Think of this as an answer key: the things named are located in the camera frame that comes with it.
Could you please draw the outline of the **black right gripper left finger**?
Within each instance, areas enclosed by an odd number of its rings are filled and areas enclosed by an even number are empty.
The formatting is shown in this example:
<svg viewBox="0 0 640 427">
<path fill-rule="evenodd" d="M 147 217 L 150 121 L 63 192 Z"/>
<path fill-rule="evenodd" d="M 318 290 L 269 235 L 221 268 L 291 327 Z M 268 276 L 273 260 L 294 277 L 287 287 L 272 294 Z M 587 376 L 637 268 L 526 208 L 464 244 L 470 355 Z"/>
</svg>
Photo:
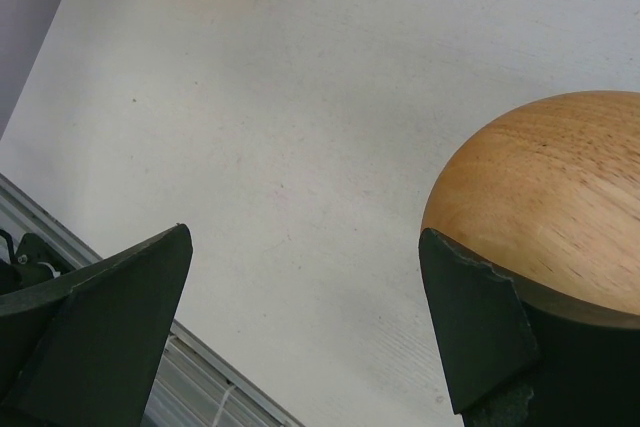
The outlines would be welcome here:
<svg viewBox="0 0 640 427">
<path fill-rule="evenodd" d="M 1 294 L 2 425 L 141 425 L 192 255 L 178 224 Z"/>
</svg>

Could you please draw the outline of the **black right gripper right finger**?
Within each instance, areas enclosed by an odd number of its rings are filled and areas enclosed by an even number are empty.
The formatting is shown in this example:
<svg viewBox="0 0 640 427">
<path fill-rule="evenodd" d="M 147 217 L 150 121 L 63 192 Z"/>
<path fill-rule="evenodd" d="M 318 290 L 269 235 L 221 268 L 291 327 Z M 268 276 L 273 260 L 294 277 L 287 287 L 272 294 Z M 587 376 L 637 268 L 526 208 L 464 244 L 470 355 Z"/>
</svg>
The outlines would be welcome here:
<svg viewBox="0 0 640 427">
<path fill-rule="evenodd" d="M 426 228 L 422 280 L 467 426 L 636 426 L 639 318 L 545 287 Z"/>
</svg>

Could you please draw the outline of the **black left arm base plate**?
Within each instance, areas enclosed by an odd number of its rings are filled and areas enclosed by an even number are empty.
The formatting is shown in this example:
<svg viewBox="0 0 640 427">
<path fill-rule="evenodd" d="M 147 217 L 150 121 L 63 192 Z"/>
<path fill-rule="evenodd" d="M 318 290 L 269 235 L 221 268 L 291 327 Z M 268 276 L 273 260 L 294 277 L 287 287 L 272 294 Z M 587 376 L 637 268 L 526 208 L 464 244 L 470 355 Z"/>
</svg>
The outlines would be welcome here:
<svg viewBox="0 0 640 427">
<path fill-rule="evenodd" d="M 1 259 L 1 294 L 16 292 L 62 275 L 62 272 L 50 261 L 45 250 L 36 250 L 35 234 L 25 234 L 19 244 L 14 246 L 14 239 L 9 232 L 1 230 L 1 239 L 8 254 L 8 259 Z"/>
</svg>

